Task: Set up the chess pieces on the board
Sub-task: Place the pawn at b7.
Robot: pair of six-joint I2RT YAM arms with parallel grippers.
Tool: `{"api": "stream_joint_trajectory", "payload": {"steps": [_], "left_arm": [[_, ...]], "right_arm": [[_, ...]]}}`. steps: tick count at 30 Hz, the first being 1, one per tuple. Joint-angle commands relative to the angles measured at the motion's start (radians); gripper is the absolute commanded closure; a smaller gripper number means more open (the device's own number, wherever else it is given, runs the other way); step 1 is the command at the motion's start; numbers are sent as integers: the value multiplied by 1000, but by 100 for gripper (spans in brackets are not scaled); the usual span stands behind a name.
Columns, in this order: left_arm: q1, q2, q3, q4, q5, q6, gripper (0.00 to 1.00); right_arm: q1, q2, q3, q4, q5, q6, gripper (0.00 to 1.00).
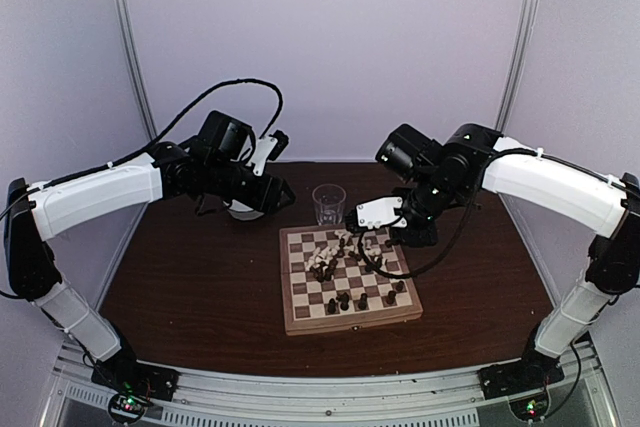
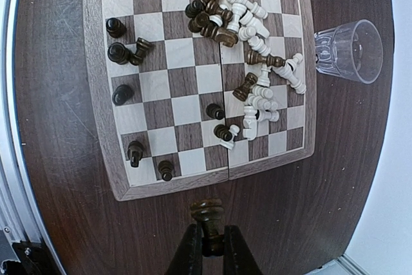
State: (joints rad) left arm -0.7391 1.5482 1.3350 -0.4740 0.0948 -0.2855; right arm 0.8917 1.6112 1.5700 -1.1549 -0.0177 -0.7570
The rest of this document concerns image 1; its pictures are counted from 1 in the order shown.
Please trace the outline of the dark chess pawn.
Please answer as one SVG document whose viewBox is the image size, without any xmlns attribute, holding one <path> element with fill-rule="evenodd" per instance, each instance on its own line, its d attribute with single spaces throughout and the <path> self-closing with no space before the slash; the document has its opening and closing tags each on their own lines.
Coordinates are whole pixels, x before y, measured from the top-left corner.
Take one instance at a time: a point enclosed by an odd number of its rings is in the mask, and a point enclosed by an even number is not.
<svg viewBox="0 0 640 427">
<path fill-rule="evenodd" d="M 394 290 L 390 290 L 386 295 L 386 303 L 388 305 L 394 305 L 396 303 L 396 292 Z"/>
</svg>

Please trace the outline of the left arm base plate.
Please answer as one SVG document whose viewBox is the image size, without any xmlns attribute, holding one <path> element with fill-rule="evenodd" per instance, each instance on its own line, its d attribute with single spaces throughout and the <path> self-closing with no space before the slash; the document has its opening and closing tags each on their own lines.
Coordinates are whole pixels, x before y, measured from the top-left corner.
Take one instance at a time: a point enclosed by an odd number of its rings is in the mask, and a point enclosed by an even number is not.
<svg viewBox="0 0 640 427">
<path fill-rule="evenodd" d="M 177 389 L 180 374 L 166 367 L 136 364 L 131 374 L 114 377 L 103 366 L 93 369 L 91 381 L 137 397 L 171 401 Z"/>
</svg>

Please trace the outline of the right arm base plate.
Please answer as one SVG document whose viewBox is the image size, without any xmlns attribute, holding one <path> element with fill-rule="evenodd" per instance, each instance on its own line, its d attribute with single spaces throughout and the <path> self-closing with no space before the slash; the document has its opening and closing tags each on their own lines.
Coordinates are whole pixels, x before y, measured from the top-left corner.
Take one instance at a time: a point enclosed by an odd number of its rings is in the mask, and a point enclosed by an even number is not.
<svg viewBox="0 0 640 427">
<path fill-rule="evenodd" d="M 478 378 L 484 398 L 490 400 L 541 390 L 562 381 L 565 375 L 559 365 L 546 368 L 518 360 L 484 367 L 478 371 Z"/>
</svg>

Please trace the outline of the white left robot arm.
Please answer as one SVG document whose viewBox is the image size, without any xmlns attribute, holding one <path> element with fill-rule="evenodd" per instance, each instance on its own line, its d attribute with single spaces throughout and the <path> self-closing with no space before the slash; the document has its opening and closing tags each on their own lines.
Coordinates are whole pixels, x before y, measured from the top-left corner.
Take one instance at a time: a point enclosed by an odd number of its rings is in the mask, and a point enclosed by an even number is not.
<svg viewBox="0 0 640 427">
<path fill-rule="evenodd" d="M 208 196 L 231 211 L 244 207 L 255 217 L 276 213 L 293 204 L 295 195 L 265 168 L 288 144 L 280 130 L 256 136 L 246 123 L 213 111 L 199 133 L 181 144 L 156 142 L 129 160 L 57 180 L 12 181 L 1 215 L 11 297 L 40 308 L 105 363 L 106 376 L 121 390 L 137 389 L 144 380 L 142 366 L 128 357 L 115 327 L 67 283 L 48 240 L 124 208 L 179 196 L 196 201 L 199 216 L 208 212 Z"/>
</svg>

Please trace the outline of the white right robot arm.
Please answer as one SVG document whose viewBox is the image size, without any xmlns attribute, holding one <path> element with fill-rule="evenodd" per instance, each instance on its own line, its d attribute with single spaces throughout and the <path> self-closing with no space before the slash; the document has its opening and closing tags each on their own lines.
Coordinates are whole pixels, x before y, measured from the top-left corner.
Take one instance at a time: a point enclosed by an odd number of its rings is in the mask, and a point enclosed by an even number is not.
<svg viewBox="0 0 640 427">
<path fill-rule="evenodd" d="M 465 124 L 445 142 L 403 124 L 376 154 L 376 160 L 411 183 L 364 207 L 363 227 L 419 232 L 455 201 L 470 207 L 481 190 L 519 198 L 568 217 L 595 237 L 589 263 L 575 286 L 540 325 L 513 366 L 519 387 L 535 387 L 569 345 L 616 297 L 639 281 L 639 181 L 625 174 L 605 176 L 526 147 L 478 124 Z"/>
</svg>

